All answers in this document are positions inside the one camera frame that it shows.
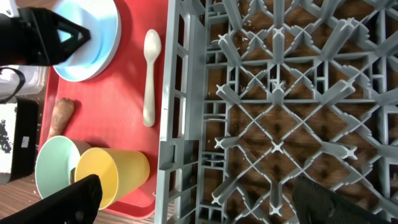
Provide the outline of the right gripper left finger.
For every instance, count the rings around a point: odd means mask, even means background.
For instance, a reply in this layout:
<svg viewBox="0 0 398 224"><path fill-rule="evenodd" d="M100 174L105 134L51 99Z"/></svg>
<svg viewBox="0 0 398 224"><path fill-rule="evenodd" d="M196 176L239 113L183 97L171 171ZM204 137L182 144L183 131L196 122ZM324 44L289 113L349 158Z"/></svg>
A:
<svg viewBox="0 0 398 224"><path fill-rule="evenodd" d="M103 191L98 175L91 174L41 201L1 219L1 224L93 223Z"/></svg>

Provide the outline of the mint green bowl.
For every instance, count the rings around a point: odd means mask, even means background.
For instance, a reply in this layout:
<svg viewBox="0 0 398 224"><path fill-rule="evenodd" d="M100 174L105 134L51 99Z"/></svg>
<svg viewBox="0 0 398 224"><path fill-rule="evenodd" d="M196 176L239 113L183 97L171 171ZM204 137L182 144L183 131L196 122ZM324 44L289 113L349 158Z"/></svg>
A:
<svg viewBox="0 0 398 224"><path fill-rule="evenodd" d="M41 198L72 184L78 161L90 147L87 142L65 136L54 136L44 143L35 165L35 182Z"/></svg>

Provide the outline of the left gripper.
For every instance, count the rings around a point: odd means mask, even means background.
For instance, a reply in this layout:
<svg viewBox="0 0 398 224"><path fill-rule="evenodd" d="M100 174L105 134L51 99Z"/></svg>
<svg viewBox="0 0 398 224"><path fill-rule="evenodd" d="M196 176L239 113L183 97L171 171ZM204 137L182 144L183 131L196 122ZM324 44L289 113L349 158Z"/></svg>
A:
<svg viewBox="0 0 398 224"><path fill-rule="evenodd" d="M1 14L1 65L50 66L68 60L91 39L88 29L42 7Z"/></svg>

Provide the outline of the yellow plastic cup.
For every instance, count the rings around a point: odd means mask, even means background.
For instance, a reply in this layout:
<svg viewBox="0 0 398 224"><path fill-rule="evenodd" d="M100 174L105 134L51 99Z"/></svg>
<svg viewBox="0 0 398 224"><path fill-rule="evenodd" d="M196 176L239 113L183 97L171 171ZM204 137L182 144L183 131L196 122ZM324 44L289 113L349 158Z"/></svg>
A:
<svg viewBox="0 0 398 224"><path fill-rule="evenodd" d="M91 174L99 177L99 209L103 210L142 186L149 178L150 164L140 151L92 147L81 155L74 179L77 182Z"/></svg>

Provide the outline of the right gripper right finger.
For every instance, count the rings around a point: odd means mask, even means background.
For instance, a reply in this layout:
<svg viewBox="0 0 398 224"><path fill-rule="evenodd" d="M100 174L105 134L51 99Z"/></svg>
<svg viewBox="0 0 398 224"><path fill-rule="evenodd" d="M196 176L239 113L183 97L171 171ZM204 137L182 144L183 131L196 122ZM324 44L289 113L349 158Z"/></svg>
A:
<svg viewBox="0 0 398 224"><path fill-rule="evenodd" d="M300 224L389 223L306 177L296 179L292 198Z"/></svg>

